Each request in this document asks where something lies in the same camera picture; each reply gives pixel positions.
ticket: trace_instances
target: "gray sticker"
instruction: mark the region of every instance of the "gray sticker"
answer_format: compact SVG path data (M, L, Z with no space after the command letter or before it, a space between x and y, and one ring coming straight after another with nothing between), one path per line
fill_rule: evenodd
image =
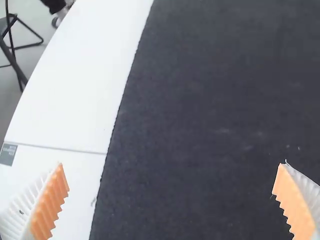
M12 166L18 146L4 143L0 152L0 164Z

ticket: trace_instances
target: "orange ridged pad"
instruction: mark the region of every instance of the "orange ridged pad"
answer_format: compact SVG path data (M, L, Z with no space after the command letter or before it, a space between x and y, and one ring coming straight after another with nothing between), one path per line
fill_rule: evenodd
M54 221L62 211L60 206L65 203L64 198L68 197L69 186L61 163L44 188L30 221L30 231L35 240L52 237L51 230L56 227Z
M305 202L297 184L284 167L279 165L276 174L272 194L280 202L283 215L287 224L291 225L290 232L294 234L294 240L310 240L316 230L315 221Z

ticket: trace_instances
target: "white table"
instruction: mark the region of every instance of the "white table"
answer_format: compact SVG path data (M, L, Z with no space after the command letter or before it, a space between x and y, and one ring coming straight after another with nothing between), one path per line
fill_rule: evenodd
M15 110L0 164L0 207L52 162L70 193L54 240L88 240L118 109L153 0L77 0L38 62Z
M153 0L77 0L51 39L4 141L106 154Z

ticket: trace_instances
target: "black fabric surface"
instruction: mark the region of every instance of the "black fabric surface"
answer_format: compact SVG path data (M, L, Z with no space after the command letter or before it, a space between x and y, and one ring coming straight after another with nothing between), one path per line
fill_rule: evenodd
M155 0L91 240L289 240L288 159L320 183L320 2Z

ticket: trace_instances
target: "gray floor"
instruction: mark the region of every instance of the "gray floor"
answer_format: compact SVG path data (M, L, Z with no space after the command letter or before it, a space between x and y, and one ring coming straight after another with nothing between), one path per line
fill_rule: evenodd
M46 45L55 33L51 27L52 16L48 9L39 0L9 0L9 11L17 13L26 24L33 28L44 38L44 45L16 52L18 64L27 78L35 69ZM0 18L5 16L5 0L0 0ZM28 44L37 39L16 23L12 28L15 46ZM0 51L0 66L7 64L7 59ZM21 93L19 91L17 76L12 67L0 68L0 144L6 135L10 120L15 112Z

